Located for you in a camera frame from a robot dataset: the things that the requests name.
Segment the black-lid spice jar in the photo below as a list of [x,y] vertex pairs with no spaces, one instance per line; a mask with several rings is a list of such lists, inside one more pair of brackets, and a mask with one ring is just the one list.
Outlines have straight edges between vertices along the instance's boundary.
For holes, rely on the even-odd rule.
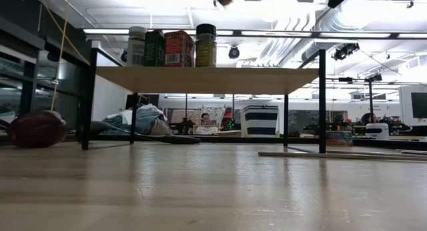
[[195,66],[215,67],[217,57],[216,26],[202,23],[196,27]]

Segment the red spice container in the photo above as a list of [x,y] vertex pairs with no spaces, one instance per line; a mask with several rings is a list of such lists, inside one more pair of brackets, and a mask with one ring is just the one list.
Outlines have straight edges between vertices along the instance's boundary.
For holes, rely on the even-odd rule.
[[165,66],[193,67],[195,42],[185,31],[165,34]]

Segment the dark green spice tin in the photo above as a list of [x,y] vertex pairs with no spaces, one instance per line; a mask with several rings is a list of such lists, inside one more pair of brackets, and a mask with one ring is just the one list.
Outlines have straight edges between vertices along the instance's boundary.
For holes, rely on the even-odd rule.
[[145,35],[144,66],[161,67],[165,64],[165,37],[161,31],[149,31]]

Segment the white-lid glass spice jar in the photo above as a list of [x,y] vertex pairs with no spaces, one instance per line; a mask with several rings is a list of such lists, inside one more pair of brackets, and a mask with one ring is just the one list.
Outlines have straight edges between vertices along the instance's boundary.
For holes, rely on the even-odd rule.
[[129,28],[127,66],[143,66],[146,33],[147,29],[144,27],[133,26]]

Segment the black ceiling rig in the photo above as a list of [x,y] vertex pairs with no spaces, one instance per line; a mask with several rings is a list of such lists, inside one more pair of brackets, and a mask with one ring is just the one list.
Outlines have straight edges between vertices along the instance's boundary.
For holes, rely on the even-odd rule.
[[357,43],[346,43],[335,48],[335,53],[332,55],[332,58],[337,60],[344,60],[347,56],[352,55],[354,52],[358,51],[360,46]]

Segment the white black striped container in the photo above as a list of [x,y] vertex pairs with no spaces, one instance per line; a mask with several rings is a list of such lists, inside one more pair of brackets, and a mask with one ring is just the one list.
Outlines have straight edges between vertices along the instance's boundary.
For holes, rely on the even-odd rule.
[[274,138],[279,108],[276,105],[248,105],[241,112],[241,134],[244,138]]

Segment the labelled tin can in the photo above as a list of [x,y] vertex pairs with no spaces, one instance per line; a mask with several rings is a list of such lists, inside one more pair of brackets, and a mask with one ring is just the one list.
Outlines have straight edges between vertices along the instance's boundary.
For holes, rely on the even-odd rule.
[[327,146],[352,146],[353,135],[349,131],[327,131],[326,132]]

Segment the white device black band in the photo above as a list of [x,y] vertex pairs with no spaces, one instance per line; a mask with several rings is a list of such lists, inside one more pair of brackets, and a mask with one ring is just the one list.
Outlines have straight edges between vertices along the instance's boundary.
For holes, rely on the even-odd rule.
[[387,123],[370,123],[366,125],[366,137],[376,140],[389,140],[390,132]]

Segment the pile of clothes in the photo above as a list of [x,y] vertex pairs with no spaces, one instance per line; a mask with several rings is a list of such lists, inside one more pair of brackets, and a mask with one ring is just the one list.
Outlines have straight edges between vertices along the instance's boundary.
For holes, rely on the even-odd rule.
[[[130,132],[132,109],[108,115],[102,122]],[[135,133],[151,136],[170,136],[172,131],[163,112],[152,104],[139,107],[135,116]]]

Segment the white monitor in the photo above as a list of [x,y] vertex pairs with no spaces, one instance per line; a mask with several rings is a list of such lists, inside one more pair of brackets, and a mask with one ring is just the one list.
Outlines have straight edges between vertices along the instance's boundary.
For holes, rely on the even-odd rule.
[[398,91],[402,122],[410,127],[427,126],[427,86],[401,86]]

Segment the dark glass cabinet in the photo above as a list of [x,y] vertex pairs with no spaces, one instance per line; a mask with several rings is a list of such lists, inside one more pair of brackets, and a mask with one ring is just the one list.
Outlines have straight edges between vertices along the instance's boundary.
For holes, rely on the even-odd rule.
[[0,118],[53,110],[75,134],[91,44],[72,0],[0,0]]

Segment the red apple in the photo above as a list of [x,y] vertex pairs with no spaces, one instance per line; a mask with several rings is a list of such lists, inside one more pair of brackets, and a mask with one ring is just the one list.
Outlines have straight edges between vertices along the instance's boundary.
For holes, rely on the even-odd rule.
[[42,110],[22,115],[6,125],[7,135],[20,148],[47,148],[67,135],[65,120],[56,111]]

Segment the silver ventilation duct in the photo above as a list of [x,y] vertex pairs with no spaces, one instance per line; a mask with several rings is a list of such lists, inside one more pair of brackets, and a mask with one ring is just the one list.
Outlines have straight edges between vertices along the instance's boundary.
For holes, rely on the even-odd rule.
[[[356,10],[355,3],[342,3],[335,9],[327,11],[313,26],[312,31],[359,31],[369,20]],[[313,39],[268,39],[256,65],[262,67],[283,67],[296,57],[305,61],[319,50]]]

